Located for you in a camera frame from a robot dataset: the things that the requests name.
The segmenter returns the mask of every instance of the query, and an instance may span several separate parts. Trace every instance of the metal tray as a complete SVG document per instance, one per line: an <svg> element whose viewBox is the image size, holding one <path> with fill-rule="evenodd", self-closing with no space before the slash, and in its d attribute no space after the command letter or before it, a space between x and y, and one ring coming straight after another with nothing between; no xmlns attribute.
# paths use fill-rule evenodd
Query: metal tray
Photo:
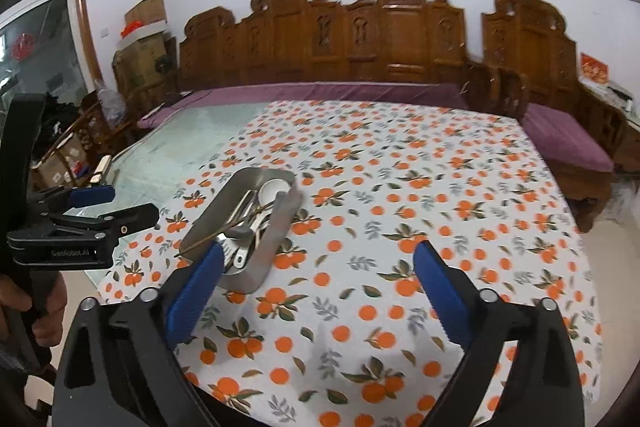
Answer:
<svg viewBox="0 0 640 427"><path fill-rule="evenodd" d="M231 266L220 278L218 286L226 290L243 294L253 293L267 277L278 247L287 237L291 222L302 204L302 192L296 183L296 175L281 169L240 169L220 189L180 244L182 253L209 233L222 227L248 190L260 190L263 184L274 179L286 181L291 188L283 204L271 214L270 222L244 268ZM184 257L194 261L203 256L209 247L210 243L205 243Z"/></svg>

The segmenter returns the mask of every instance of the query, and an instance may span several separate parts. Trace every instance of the chopstick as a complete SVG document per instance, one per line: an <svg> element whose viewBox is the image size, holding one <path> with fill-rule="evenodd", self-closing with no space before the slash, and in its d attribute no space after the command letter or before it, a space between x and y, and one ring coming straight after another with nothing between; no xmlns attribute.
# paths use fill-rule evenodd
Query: chopstick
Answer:
<svg viewBox="0 0 640 427"><path fill-rule="evenodd" d="M204 243L207 243L207 242L211 241L212 239L215 239L221 233L225 232L225 230L232 229L233 227L236 227L236 226L240 225L241 223L244 223L245 221L251 219L252 217L257 216L258 214L262 213L263 211L268 210L268 208L271 208L273 206L273 203L275 203L275 201L270 201L269 203L264 204L263 206L259 206L253 212L250 212L249 214L247 214L243 218L238 219L238 220L234 221L233 223L228 223L228 224L225 223L222 227L217 229L214 233L210 233L209 235L207 235L207 237L203 237L201 240L196 241L196 243L193 243L193 245L191 245L189 248L186 248L184 251L181 251L181 252L178 252L177 254L175 254L174 257L184 256L186 253L190 252L194 248L197 248L200 245L203 245Z"/></svg>

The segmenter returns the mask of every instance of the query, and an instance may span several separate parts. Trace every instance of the carved wooden backrest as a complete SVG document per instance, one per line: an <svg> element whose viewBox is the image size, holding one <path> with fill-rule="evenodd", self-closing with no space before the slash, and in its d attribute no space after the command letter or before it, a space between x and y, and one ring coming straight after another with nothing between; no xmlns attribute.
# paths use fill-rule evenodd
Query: carved wooden backrest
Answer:
<svg viewBox="0 0 640 427"><path fill-rule="evenodd" d="M464 12L447 0L251 0L251 8L239 23L221 7L187 22L182 87L464 82Z"/></svg>
<svg viewBox="0 0 640 427"><path fill-rule="evenodd" d="M527 75L530 101L574 113L578 93L575 42L566 22L541 0L495 0L482 14L484 60Z"/></svg>

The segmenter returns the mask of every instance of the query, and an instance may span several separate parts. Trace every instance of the purple seat cushion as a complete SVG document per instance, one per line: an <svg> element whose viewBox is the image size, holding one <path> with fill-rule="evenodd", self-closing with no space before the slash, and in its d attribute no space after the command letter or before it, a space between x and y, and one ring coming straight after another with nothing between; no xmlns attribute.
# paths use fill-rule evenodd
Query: purple seat cushion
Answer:
<svg viewBox="0 0 640 427"><path fill-rule="evenodd" d="M395 102L468 109L456 84L399 84L380 82L298 82L219 87L196 91L185 99L162 108L140 128L158 127L183 107L207 107L234 103L274 102L274 100L348 100L350 102Z"/></svg>
<svg viewBox="0 0 640 427"><path fill-rule="evenodd" d="M530 103L522 127L544 159L597 172L613 170L609 155L567 112Z"/></svg>

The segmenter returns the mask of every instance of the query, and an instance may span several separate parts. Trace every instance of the screw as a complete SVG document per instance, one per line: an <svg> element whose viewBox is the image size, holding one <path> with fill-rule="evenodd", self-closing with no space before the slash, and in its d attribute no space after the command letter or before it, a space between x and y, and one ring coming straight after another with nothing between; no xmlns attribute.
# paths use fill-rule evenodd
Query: screw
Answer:
<svg viewBox="0 0 640 427"><path fill-rule="evenodd" d="M140 292L140 300L143 302L151 302L158 297L158 290L155 288L146 288Z"/></svg>
<svg viewBox="0 0 640 427"><path fill-rule="evenodd" d="M82 299L82 302L80 302L80 309L84 310L85 312L89 311L97 303L98 301L94 297L87 297L86 299Z"/></svg>
<svg viewBox="0 0 640 427"><path fill-rule="evenodd" d="M487 303L496 302L499 297L491 288L483 288L480 290L480 298Z"/></svg>
<svg viewBox="0 0 640 427"><path fill-rule="evenodd" d="M553 312L558 309L558 303L549 297L545 297L540 301L540 303L542 304L542 307L549 312Z"/></svg>

